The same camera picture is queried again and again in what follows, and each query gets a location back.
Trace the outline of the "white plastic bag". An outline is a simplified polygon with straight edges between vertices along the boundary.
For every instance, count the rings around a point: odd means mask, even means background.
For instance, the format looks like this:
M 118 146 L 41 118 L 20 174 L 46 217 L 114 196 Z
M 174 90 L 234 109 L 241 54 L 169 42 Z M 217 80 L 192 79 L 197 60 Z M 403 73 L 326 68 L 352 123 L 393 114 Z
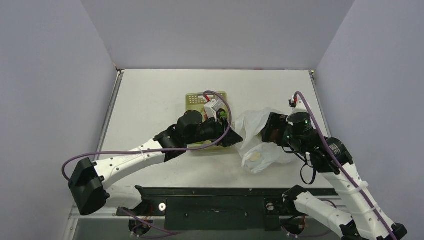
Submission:
M 270 113 L 282 112 L 269 107 L 247 110 L 232 124 L 233 130 L 243 138 L 235 147 L 241 157 L 241 167 L 248 173 L 258 174 L 272 164 L 288 165 L 294 160 L 276 144 L 262 141 L 260 133 Z

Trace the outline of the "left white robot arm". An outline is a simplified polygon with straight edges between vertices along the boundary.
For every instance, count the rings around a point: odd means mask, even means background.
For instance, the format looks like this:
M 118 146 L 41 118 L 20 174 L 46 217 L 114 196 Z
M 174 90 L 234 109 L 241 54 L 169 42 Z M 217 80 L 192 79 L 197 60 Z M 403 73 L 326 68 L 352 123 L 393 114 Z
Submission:
M 129 152 L 111 153 L 108 159 L 91 161 L 88 154 L 78 158 L 68 187 L 82 216 L 103 207 L 124 207 L 136 215 L 149 209 L 149 201 L 136 187 L 117 186 L 116 182 L 152 165 L 166 163 L 187 151 L 191 144 L 210 141 L 212 146 L 234 146 L 243 138 L 231 128 L 228 117 L 204 120 L 189 110 L 166 130 Z

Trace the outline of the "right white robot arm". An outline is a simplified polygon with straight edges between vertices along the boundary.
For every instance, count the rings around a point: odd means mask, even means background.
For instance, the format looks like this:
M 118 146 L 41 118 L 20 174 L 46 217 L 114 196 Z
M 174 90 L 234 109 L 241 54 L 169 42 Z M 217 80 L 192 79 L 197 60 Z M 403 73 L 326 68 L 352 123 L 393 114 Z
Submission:
M 353 157 L 337 138 L 326 137 L 308 112 L 270 113 L 261 140 L 289 148 L 305 166 L 321 174 L 339 195 L 348 212 L 324 203 L 295 185 L 283 194 L 282 207 L 289 214 L 304 214 L 328 227 L 343 240 L 401 240 L 408 233 L 378 206 L 360 177 Z

